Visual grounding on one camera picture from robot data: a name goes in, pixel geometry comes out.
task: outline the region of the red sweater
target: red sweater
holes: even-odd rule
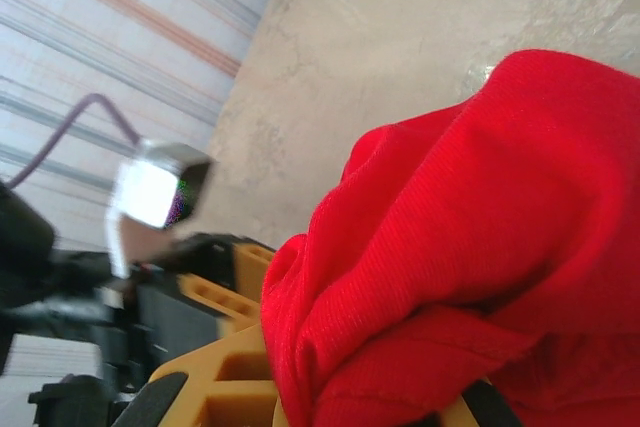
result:
[[[369,132],[263,291],[291,427],[389,427],[488,375],[531,426],[640,423],[640,79],[511,55]]]

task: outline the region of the cable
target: cable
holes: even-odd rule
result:
[[[117,107],[111,102],[107,97],[102,94],[89,94],[82,99],[73,107],[67,118],[60,124],[60,126],[53,133],[51,138],[47,141],[46,144],[40,149],[35,157],[29,162],[13,179],[7,182],[7,187],[9,189],[14,189],[18,185],[20,185],[27,177],[29,177],[34,170],[38,168],[38,166],[42,163],[42,161],[51,153],[56,144],[60,141],[60,139],[66,134],[69,127],[76,121],[78,116],[86,110],[93,103],[98,103],[102,105],[113,120],[116,125],[120,127],[120,130],[124,133],[124,135],[131,141],[131,143],[135,146],[140,142],[140,134],[138,134],[135,129],[129,124],[127,119],[120,113]]]

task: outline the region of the corrugated wall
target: corrugated wall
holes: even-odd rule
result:
[[[144,136],[205,149],[267,0],[0,0],[0,175],[11,178],[89,92]],[[104,248],[114,174],[132,149],[90,108],[18,191],[60,247]]]

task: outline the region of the red fabric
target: red fabric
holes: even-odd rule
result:
[[[484,375],[527,426],[636,425],[639,179],[640,80],[567,54],[366,134],[267,274],[291,427],[397,426]]]

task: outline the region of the red cloth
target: red cloth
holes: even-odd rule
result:
[[[366,134],[262,306],[291,427],[397,426],[485,375],[529,427],[637,425],[640,79],[519,52]]]

